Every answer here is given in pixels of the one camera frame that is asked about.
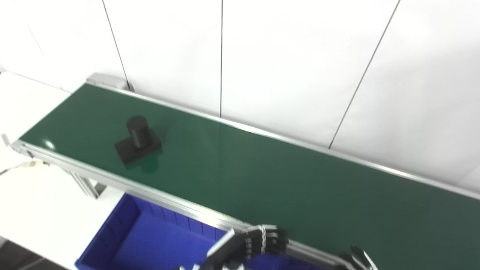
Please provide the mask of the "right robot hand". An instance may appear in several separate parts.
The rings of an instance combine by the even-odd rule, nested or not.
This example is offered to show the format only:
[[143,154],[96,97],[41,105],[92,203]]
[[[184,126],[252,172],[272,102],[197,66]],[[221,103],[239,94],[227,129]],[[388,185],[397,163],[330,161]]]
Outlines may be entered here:
[[350,253],[340,253],[339,257],[346,263],[336,264],[335,270],[378,270],[371,257],[357,245],[350,246]]

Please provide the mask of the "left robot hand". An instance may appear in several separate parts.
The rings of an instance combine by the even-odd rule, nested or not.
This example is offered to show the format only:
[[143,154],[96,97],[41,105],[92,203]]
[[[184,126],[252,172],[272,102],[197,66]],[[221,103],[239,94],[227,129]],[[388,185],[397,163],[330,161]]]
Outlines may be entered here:
[[192,270],[243,270],[245,262],[263,254],[278,256],[289,244],[287,232],[276,225],[257,225],[236,232],[230,229]]

